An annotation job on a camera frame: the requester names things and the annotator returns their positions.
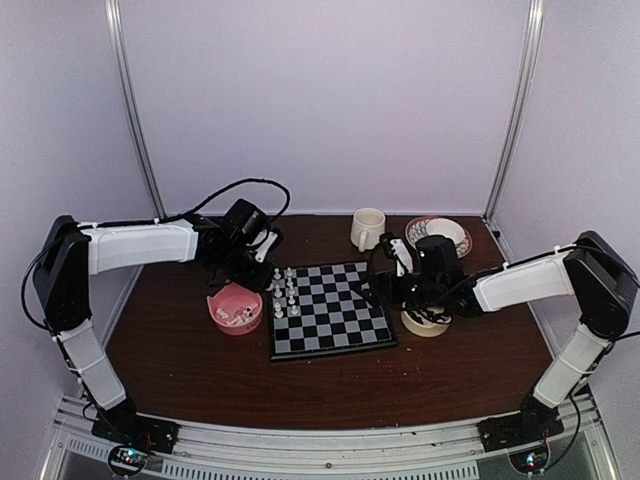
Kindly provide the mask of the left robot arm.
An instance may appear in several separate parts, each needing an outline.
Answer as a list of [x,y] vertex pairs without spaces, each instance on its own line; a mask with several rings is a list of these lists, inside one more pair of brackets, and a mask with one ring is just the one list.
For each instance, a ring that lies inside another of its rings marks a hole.
[[196,261],[259,293],[274,270],[266,257],[281,240],[269,216],[244,199],[221,217],[189,211],[124,223],[80,223],[70,215],[54,221],[33,267],[44,326],[96,405],[99,422],[121,443],[137,442],[145,433],[144,423],[95,334],[91,277],[121,268]]

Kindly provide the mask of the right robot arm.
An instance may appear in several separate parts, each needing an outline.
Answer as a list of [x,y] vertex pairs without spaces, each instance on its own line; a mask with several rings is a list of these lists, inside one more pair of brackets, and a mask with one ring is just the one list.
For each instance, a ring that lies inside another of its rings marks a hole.
[[581,310],[576,330],[513,419],[513,433],[526,442],[550,426],[555,408],[623,337],[639,290],[637,274],[595,231],[581,233],[570,245],[474,274],[464,273],[454,242],[443,235],[418,240],[414,254],[391,233],[381,235],[377,247],[394,269],[368,271],[353,285],[374,307],[415,314],[439,307],[445,316],[476,318],[545,298],[576,298]]

